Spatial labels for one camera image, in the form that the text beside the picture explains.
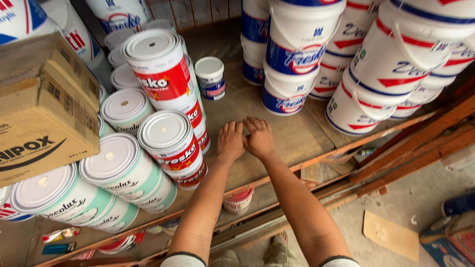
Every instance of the red stripe on bucket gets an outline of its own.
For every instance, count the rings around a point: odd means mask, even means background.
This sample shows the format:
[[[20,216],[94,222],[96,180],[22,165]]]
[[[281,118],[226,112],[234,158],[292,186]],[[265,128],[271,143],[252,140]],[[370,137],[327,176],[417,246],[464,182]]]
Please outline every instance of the red stripe on bucket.
[[[396,109],[411,109],[411,108],[418,108],[422,105],[414,105],[414,106],[399,106]]]
[[[458,65],[458,64],[470,62],[472,60],[475,60],[475,57],[464,58],[464,59],[449,59],[447,63],[445,63],[444,67]]]
[[[386,27],[380,20],[379,16],[376,17],[376,26],[378,26],[378,28],[380,28],[380,30],[382,32],[384,32],[386,35],[394,38],[394,35],[392,34],[392,30],[389,29],[388,27]],[[425,48],[432,48],[435,43],[434,42],[426,42],[426,41],[421,41],[421,40],[416,40],[416,39],[413,39],[411,37],[408,37],[408,36],[404,36],[402,35],[402,39],[404,40],[405,43],[408,43],[408,44],[411,44],[411,45],[415,45],[415,46],[418,46],[418,47],[425,47]]]
[[[359,38],[359,39],[346,40],[346,41],[333,41],[333,43],[338,48],[345,48],[345,47],[350,47],[350,46],[361,44],[361,43],[363,43],[363,40],[364,40],[364,38]]]
[[[350,8],[354,8],[354,9],[360,9],[360,10],[370,9],[369,5],[361,5],[361,4],[352,3],[352,2],[349,2],[349,1],[346,1],[346,6],[350,7]]]
[[[398,86],[398,85],[403,85],[403,84],[408,84],[412,83],[415,81],[418,81],[420,79],[425,78],[427,75],[430,73],[427,73],[426,75],[422,75],[420,77],[415,77],[415,78],[407,78],[407,79],[378,79],[378,81],[383,84],[385,87],[391,87],[391,86]]]
[[[338,86],[334,86],[334,87],[314,87],[314,90],[317,91],[318,93],[323,93],[323,92],[336,90],[337,87]]]
[[[329,69],[332,69],[332,70],[337,70],[338,69],[338,67],[333,67],[333,66],[327,65],[323,62],[320,63],[320,66],[325,67],[325,68],[329,68]]]
[[[350,92],[348,92],[348,90],[346,90],[346,87],[345,87],[345,85],[343,84],[343,80],[342,80],[342,88],[343,88],[343,91],[345,92],[345,94],[346,94],[347,96],[349,96],[350,98],[353,99],[353,97],[352,97],[352,95],[350,94]],[[380,106],[380,105],[371,105],[371,104],[369,104],[369,103],[366,103],[366,102],[364,102],[364,101],[361,101],[360,99],[358,99],[358,101],[360,102],[361,105],[365,105],[365,106],[367,106],[367,107],[372,107],[372,108],[377,108],[377,109],[382,109],[382,108],[383,108],[383,106]]]
[[[353,124],[348,124],[349,127],[351,127],[353,130],[358,130],[358,129],[363,129],[363,128],[366,128],[366,127],[370,127],[370,126],[373,126],[373,125],[377,125],[379,124],[380,122],[377,122],[377,123],[374,123],[374,124],[368,124],[368,125],[353,125]]]

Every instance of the bucket handle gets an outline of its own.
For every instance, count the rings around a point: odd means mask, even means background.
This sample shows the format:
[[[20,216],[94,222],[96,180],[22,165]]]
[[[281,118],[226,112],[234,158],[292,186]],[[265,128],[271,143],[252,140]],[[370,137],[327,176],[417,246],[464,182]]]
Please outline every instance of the bucket handle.
[[[356,96],[356,92],[355,91],[352,91],[351,92],[351,98],[353,100],[353,102],[356,104],[356,106],[359,108],[359,110],[361,112],[363,112],[364,114],[366,114],[368,117],[372,118],[372,119],[376,119],[376,120],[386,120],[388,119],[389,117],[391,117],[391,115],[394,113],[394,111],[396,111],[396,108],[398,107],[397,105],[394,105],[391,109],[392,109],[392,112],[389,112],[388,115],[386,116],[381,116],[381,115],[376,115],[374,113],[371,113],[371,112],[368,112],[368,111],[365,111],[363,108],[361,108],[361,104],[360,104],[360,100],[358,99],[358,97]]]
[[[271,20],[275,23],[275,25],[277,26],[277,29],[282,33],[282,35],[284,36],[284,38],[287,40],[287,42],[292,46],[292,48],[294,48],[295,50],[297,51],[302,51],[303,49],[301,49],[299,46],[296,46],[295,44],[293,44],[291,41],[290,41],[290,38],[288,38],[286,35],[285,35],[285,32],[282,30],[282,27],[280,27],[279,23],[277,22],[278,19],[276,18],[276,15],[274,13],[274,2],[271,1],[270,3],[270,9],[269,9],[269,13],[270,13],[270,16],[271,16]],[[336,34],[336,31],[338,30],[338,27],[340,26],[340,23],[342,21],[342,17],[343,17],[343,13],[340,14],[340,16],[338,17],[338,21],[335,25],[335,29],[333,29],[333,33],[330,35],[330,38],[328,38],[328,40],[330,40],[331,38],[333,38],[333,36]]]
[[[437,62],[436,65],[429,65],[429,64],[426,64],[424,62],[421,62],[419,61],[410,51],[409,49],[407,49],[407,46],[405,45],[404,43],[404,40],[402,38],[402,34],[401,34],[401,30],[399,29],[399,23],[395,22],[394,23],[394,27],[393,27],[393,31],[391,32],[393,33],[393,36],[394,36],[394,39],[396,41],[396,44],[398,45],[399,47],[399,50],[401,51],[401,53],[409,58],[409,60],[411,61],[411,63],[416,66],[417,68],[419,69],[422,69],[422,70],[430,70],[430,69],[434,69],[435,67],[437,66],[443,66],[445,65],[445,63],[447,63],[447,61],[449,60],[450,56],[452,55],[452,52],[450,52],[445,58],[442,59],[441,62]]]
[[[264,75],[266,76],[266,81],[270,84],[270,86],[272,86],[272,88],[273,88],[276,92],[278,92],[279,94],[283,95],[284,97],[291,97],[291,95],[288,95],[288,94],[286,94],[286,93],[282,93],[282,92],[278,89],[278,87],[276,87],[276,86],[271,82],[271,80],[269,79],[269,75],[267,75],[267,71],[266,71],[266,70],[264,70]],[[308,93],[311,92],[311,91],[314,89],[316,82],[317,82],[317,77],[315,77],[315,80],[313,81],[312,86],[310,87]]]

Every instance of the concrete floor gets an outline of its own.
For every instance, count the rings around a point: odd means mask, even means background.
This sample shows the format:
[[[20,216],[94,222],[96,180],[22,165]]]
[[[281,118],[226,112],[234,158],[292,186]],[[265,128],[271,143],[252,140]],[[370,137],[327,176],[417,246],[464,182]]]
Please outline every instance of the concrete floor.
[[[441,203],[461,195],[475,185],[475,165],[457,172],[447,172],[437,162],[388,187],[386,195],[371,195],[344,204],[330,211],[340,227],[355,260],[361,266],[376,267],[437,267],[431,256],[419,246],[419,262],[410,261],[365,238],[362,233],[363,215],[369,210],[401,226],[418,233],[440,218]],[[411,223],[416,216],[417,225]],[[287,231],[290,248],[298,255],[303,266],[308,266],[292,230]],[[236,252],[243,266],[263,264],[262,255],[268,246],[263,241]]]

